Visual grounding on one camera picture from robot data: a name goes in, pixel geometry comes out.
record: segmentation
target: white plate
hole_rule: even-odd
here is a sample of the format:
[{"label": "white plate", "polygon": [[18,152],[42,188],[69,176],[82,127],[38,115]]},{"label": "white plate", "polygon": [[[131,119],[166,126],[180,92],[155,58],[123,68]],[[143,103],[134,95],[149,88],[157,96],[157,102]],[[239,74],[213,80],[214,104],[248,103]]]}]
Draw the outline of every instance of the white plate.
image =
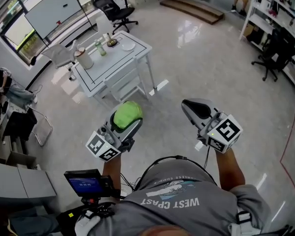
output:
[{"label": "white plate", "polygon": [[122,49],[124,51],[131,51],[133,48],[135,48],[136,43],[135,42],[131,42],[131,43],[126,43],[122,45]]}]

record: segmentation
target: camera screen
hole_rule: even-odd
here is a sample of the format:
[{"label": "camera screen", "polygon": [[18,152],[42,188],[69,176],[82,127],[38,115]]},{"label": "camera screen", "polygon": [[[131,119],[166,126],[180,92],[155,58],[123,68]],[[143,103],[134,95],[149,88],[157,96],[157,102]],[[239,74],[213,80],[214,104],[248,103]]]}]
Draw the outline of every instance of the camera screen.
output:
[{"label": "camera screen", "polygon": [[102,187],[100,186],[98,180],[94,177],[90,178],[70,178],[74,190],[77,193],[96,193],[96,192],[104,192]]}]

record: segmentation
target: red line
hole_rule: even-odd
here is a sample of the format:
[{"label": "red line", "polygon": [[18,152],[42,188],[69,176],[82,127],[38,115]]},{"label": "red line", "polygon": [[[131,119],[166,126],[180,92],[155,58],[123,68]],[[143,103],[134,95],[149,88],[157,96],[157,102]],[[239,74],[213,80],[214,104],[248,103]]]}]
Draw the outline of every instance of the red line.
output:
[{"label": "red line", "polygon": [[292,124],[292,128],[291,128],[291,132],[290,132],[290,135],[289,135],[289,137],[288,137],[288,139],[287,139],[287,142],[286,142],[286,145],[285,145],[285,149],[284,149],[283,154],[282,154],[282,157],[281,157],[281,159],[280,159],[280,163],[281,163],[283,169],[285,170],[287,176],[290,178],[290,180],[291,180],[291,182],[292,182],[292,184],[293,184],[293,186],[294,186],[294,188],[295,188],[295,183],[294,183],[294,181],[293,181],[291,175],[289,174],[289,172],[288,172],[287,169],[285,168],[284,164],[282,163],[283,156],[285,155],[287,145],[289,144],[289,141],[290,141],[290,138],[291,138],[291,135],[292,135],[292,132],[293,132],[294,124],[295,124],[295,115],[294,115],[294,120],[293,120],[293,124]]}]

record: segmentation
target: step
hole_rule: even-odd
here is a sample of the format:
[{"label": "step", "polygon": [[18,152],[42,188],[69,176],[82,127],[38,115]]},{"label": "step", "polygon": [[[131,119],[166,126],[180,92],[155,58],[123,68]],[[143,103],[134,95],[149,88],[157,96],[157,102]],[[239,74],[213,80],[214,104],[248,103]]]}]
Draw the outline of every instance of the step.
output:
[{"label": "step", "polygon": [[177,2],[177,1],[173,1],[173,0],[164,0],[162,2],[160,2],[160,4],[162,6],[166,6],[175,10],[179,10],[181,12],[184,12],[186,14],[189,14],[191,16],[194,16],[196,18],[199,18],[211,25],[215,24],[217,21],[219,21],[220,19],[212,16],[211,14],[208,14],[202,10],[199,10],[193,6],[181,3],[181,2]]},{"label": "step", "polygon": [[181,2],[181,3],[184,3],[184,4],[187,4],[187,5],[190,5],[194,8],[197,8],[199,10],[202,10],[212,16],[215,16],[217,17],[218,19],[222,19],[224,17],[224,13],[217,10],[217,9],[214,9],[210,6],[207,6],[203,3],[200,3],[200,2],[196,2],[194,0],[173,0],[173,1],[177,1],[177,2]]}]

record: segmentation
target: tiled floor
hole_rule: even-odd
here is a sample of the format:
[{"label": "tiled floor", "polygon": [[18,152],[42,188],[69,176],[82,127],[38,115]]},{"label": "tiled floor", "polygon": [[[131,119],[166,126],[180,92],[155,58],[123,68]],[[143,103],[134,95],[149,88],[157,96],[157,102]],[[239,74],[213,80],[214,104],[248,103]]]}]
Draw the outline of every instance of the tiled floor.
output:
[{"label": "tiled floor", "polygon": [[[131,97],[142,106],[144,123],[132,150],[122,156],[123,174],[134,182],[154,160],[167,155],[181,154],[204,164],[205,152],[194,149],[197,131],[180,104],[185,98],[207,98],[244,129],[234,151],[246,182],[259,187],[272,209],[270,228],[295,223],[295,188],[280,163],[295,114],[292,84],[283,74],[276,83],[271,76],[263,82],[264,69],[250,64],[258,52],[239,41],[238,28],[227,20],[212,26],[157,4],[136,10],[132,18],[139,25],[132,27],[131,34],[153,47],[156,83],[169,83],[150,102],[139,93]],[[151,89],[148,73],[144,78]],[[68,80],[65,68],[48,67],[32,88],[39,84],[43,89],[36,108],[49,118],[54,131],[43,148],[34,137],[28,146],[58,194],[51,205],[64,211],[75,207],[79,198],[63,173],[102,170],[103,163],[95,160],[85,143],[107,111],[87,98],[77,81]],[[112,107],[117,104],[111,97],[105,101]],[[295,181],[295,125],[282,163]],[[207,170],[218,180],[214,153],[209,155]]]}]

